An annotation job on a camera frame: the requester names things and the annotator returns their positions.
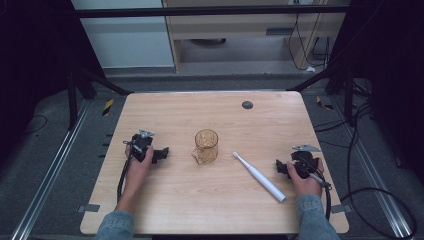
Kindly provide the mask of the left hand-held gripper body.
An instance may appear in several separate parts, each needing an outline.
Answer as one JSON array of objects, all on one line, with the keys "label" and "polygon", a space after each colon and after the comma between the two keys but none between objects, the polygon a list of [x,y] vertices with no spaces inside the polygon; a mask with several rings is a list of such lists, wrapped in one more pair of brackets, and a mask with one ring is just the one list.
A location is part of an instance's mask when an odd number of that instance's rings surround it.
[{"label": "left hand-held gripper body", "polygon": [[133,135],[130,141],[124,141],[124,144],[130,147],[129,158],[135,157],[139,162],[142,162],[152,144],[153,136],[153,132],[140,129],[139,133]]}]

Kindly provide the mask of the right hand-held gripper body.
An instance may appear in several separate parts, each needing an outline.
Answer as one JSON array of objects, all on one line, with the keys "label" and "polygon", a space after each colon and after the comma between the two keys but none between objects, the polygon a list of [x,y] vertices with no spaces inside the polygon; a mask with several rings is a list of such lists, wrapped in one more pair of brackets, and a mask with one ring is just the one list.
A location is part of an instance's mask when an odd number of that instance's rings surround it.
[{"label": "right hand-held gripper body", "polygon": [[322,171],[318,168],[319,159],[312,155],[312,151],[319,151],[319,148],[304,144],[293,146],[292,149],[294,152],[291,154],[291,158],[297,174],[302,179],[311,177],[326,190],[331,190],[332,185],[325,180]]}]

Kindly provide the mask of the white electric toothbrush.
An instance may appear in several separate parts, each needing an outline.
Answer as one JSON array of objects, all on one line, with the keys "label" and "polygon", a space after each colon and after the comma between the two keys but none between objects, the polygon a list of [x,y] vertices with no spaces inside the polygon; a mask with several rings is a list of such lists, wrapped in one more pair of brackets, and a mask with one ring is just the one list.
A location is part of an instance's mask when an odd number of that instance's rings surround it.
[{"label": "white electric toothbrush", "polygon": [[243,159],[237,152],[233,152],[232,155],[238,159],[247,171],[278,201],[282,202],[285,200],[285,194],[280,191],[268,178],[266,178],[259,170],[254,166],[250,165],[245,159]]}]

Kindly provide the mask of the person's right hand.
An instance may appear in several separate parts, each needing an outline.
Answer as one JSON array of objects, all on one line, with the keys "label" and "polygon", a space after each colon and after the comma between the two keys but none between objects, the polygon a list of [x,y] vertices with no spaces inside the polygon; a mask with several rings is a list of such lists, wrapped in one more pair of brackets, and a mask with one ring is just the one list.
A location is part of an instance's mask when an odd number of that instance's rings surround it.
[{"label": "person's right hand", "polygon": [[287,169],[298,197],[303,195],[317,195],[319,197],[322,196],[322,185],[318,181],[312,177],[302,179],[298,175],[295,166],[291,162],[287,163]]}]

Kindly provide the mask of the person's left hand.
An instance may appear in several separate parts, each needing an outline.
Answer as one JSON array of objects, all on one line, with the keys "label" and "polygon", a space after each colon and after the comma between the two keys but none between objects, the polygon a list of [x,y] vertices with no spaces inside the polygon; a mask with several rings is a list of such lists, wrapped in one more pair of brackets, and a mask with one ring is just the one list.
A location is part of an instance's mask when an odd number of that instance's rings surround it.
[{"label": "person's left hand", "polygon": [[130,159],[123,190],[123,194],[125,196],[134,195],[141,189],[141,186],[148,176],[148,172],[152,164],[153,153],[153,147],[149,146],[142,162],[139,162],[135,157]]}]

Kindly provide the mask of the yellow black striped tape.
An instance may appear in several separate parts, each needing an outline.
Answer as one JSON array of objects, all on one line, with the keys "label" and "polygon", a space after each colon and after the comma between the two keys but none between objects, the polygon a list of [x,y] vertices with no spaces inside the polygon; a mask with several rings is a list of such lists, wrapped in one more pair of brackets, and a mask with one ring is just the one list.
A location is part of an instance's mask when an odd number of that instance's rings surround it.
[{"label": "yellow black striped tape", "polygon": [[322,108],[326,109],[326,110],[333,110],[333,105],[332,104],[327,104],[325,103],[321,97],[316,96],[316,103],[321,106]]},{"label": "yellow black striped tape", "polygon": [[111,109],[113,103],[114,103],[114,99],[108,99],[106,101],[105,107],[104,107],[104,109],[102,111],[102,116],[107,116],[108,115],[108,113],[110,112],[110,109]]}]

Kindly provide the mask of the white cabinet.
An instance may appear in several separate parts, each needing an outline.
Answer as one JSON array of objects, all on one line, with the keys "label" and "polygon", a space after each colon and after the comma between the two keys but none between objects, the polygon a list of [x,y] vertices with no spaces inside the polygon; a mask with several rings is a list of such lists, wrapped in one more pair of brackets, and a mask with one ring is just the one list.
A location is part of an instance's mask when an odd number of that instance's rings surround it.
[{"label": "white cabinet", "polygon": [[[161,0],[71,0],[76,10],[162,8]],[[84,18],[103,69],[173,67],[164,17]]]}]

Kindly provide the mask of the wooden desk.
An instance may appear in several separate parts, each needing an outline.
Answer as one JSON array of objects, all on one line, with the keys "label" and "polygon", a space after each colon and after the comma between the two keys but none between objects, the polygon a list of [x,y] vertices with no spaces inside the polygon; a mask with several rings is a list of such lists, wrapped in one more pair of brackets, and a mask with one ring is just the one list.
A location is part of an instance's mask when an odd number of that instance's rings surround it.
[{"label": "wooden desk", "polygon": [[312,70],[324,65],[343,13],[168,16],[175,65],[224,72]]}]

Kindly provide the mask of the aluminium floor rail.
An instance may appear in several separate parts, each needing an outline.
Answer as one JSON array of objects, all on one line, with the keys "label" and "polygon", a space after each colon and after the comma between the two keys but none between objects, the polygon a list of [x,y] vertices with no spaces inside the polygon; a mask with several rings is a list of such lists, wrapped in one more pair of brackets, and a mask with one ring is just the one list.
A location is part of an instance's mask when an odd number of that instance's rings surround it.
[{"label": "aluminium floor rail", "polygon": [[407,219],[401,211],[399,202],[388,194],[388,188],[372,163],[364,144],[360,140],[357,128],[352,127],[349,123],[345,123],[344,128],[352,138],[350,150],[355,153],[355,157],[361,164],[368,182],[373,187],[373,193],[376,195],[394,235],[397,238],[410,236],[410,240],[415,240],[412,226],[407,223]]},{"label": "aluminium floor rail", "polygon": [[11,235],[11,240],[27,240],[30,233],[47,201],[50,192],[56,182],[56,179],[65,163],[69,152],[80,132],[80,129],[87,116],[87,111],[92,105],[91,100],[83,100],[81,108],[77,112],[77,120],[73,127],[71,127],[57,150],[55,157],[50,164],[37,192],[35,193],[30,205],[28,206],[25,214],[19,221],[19,224]]}]

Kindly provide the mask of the black metal frame bar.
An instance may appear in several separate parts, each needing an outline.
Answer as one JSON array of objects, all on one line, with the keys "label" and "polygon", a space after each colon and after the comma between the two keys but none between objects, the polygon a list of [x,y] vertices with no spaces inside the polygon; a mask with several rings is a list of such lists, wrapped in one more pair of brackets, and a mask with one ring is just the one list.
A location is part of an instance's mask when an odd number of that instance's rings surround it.
[{"label": "black metal frame bar", "polygon": [[215,16],[247,14],[309,14],[346,13],[350,5],[260,5],[260,6],[205,6],[171,8],[131,8],[131,9],[87,9],[53,10],[51,15],[73,18],[119,18],[119,17],[162,17],[162,16]]}]

